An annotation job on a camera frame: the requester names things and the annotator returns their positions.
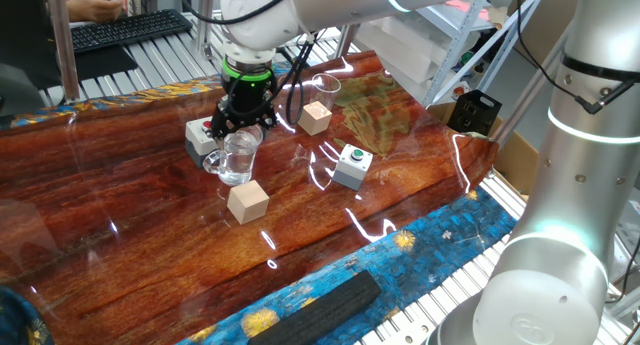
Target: clear glass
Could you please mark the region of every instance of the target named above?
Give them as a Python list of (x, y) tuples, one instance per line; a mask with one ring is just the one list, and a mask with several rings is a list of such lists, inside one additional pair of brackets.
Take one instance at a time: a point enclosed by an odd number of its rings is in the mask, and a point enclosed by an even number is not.
[(342, 89), (340, 80), (329, 74), (316, 74), (311, 79), (313, 87), (311, 88), (311, 99), (309, 103), (319, 101), (328, 110), (331, 110), (333, 103), (336, 101), (338, 92)]
[(223, 148), (214, 150), (204, 160), (204, 169), (210, 174), (217, 174), (223, 183), (230, 186), (248, 182), (262, 138), (262, 128), (258, 125), (227, 135)]

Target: small wooden cube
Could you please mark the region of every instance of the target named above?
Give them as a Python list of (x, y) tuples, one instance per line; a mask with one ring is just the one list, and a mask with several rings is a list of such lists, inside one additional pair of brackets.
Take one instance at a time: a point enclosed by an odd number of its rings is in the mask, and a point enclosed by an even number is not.
[(327, 130), (329, 122), (331, 122), (331, 111), (321, 102), (316, 101), (302, 108), (302, 116), (300, 116), (298, 125), (313, 136)]
[(264, 216), (268, 205), (269, 196), (255, 180), (231, 188), (227, 202), (227, 207), (240, 224)]

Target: black cable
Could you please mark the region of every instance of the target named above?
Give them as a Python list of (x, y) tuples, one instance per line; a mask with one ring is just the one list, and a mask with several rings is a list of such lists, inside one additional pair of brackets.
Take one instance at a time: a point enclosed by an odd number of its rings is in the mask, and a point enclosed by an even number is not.
[(638, 255), (638, 250), (640, 250), (640, 237), (638, 237), (638, 242), (636, 243), (636, 248), (633, 249), (633, 254), (631, 255), (631, 259), (629, 259), (629, 264), (627, 264), (627, 270), (624, 273), (624, 281), (622, 282), (622, 291), (620, 292), (620, 296), (617, 299), (607, 301), (607, 304), (615, 304), (618, 301), (622, 300), (627, 291), (627, 280), (629, 280), (629, 274), (631, 273), (631, 268), (633, 267), (633, 261)]
[(296, 71), (293, 81), (291, 81), (291, 88), (290, 88), (291, 90), (289, 90), (289, 94), (287, 94), (287, 103), (285, 105), (285, 115), (287, 118), (287, 122), (289, 123), (290, 126), (295, 126), (300, 120), (300, 117), (302, 116), (302, 111), (298, 110), (298, 115), (296, 117), (296, 120), (291, 120), (291, 102), (293, 101), (293, 95), (296, 91), (295, 84), (299, 84), (300, 85), (300, 106), (304, 104), (304, 86), (300, 81), (300, 75), (302, 75), (302, 64), (307, 62), (307, 59), (311, 54), (311, 49), (313, 48), (313, 45), (314, 45), (314, 42), (308, 43), (306, 52), (301, 53), (301, 55), (298, 57), (299, 59), (301, 59), (300, 68), (298, 71)]
[(187, 0), (181, 0), (182, 4), (184, 5), (184, 7), (189, 10), (190, 13), (193, 14), (193, 16), (195, 16), (196, 18), (198, 18), (199, 20), (202, 20), (204, 22), (210, 23), (210, 24), (217, 24), (217, 25), (233, 25), (233, 24), (237, 24), (237, 23), (241, 23), (243, 21), (247, 21), (255, 16), (258, 16), (260, 14), (262, 14), (263, 12), (271, 9), (272, 7), (278, 5), (282, 0), (271, 0), (270, 2), (268, 2), (267, 4), (263, 5), (262, 7), (246, 14), (240, 17), (237, 17), (235, 19), (230, 19), (230, 20), (218, 20), (218, 19), (212, 19), (208, 16), (204, 16), (202, 14), (199, 14), (193, 7), (191, 7), (191, 4), (189, 4), (189, 2)]
[(542, 67), (542, 65), (540, 65), (540, 63), (533, 57), (533, 55), (531, 54), (531, 51), (529, 51), (529, 49), (527, 48), (527, 45), (525, 45), (524, 40), (522, 39), (522, 0), (516, 0), (517, 1), (517, 5), (518, 5), (518, 26), (517, 26), (517, 31), (518, 31), (518, 41), (520, 42), (520, 45), (522, 45), (522, 49), (524, 49), (525, 53), (527, 53), (527, 55), (529, 56), (529, 59), (531, 60), (531, 62), (534, 64), (534, 66), (540, 70), (540, 72), (542, 72), (542, 75), (544, 75), (544, 77), (556, 88), (558, 88), (558, 90), (564, 92), (565, 94), (571, 96), (572, 98), (574, 98), (576, 101), (580, 102), (578, 100), (579, 96), (575, 95), (574, 93), (572, 93), (571, 91), (561, 87), (560, 85), (558, 85), (552, 78), (551, 76), (549, 76), (549, 74), (547, 74), (547, 72), (544, 70), (544, 68)]

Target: keyboard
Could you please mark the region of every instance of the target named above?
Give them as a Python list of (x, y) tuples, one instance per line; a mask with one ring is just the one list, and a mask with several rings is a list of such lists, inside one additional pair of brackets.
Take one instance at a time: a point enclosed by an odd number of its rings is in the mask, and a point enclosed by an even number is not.
[(131, 44), (191, 29), (191, 22), (176, 10), (161, 10), (116, 21), (71, 29), (76, 54), (108, 46)]

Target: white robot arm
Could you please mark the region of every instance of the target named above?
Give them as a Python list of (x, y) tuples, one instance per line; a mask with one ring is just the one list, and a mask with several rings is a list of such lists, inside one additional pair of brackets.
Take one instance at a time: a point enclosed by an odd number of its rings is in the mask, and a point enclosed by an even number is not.
[[(222, 0), (222, 12), (233, 19), (267, 1)], [(229, 39), (236, 53), (268, 54), (305, 31), (444, 1), (281, 0), (229, 25)], [(640, 171), (638, 4), (579, 0), (525, 213), (486, 289), (454, 310), (429, 345), (593, 344), (615, 225)]]

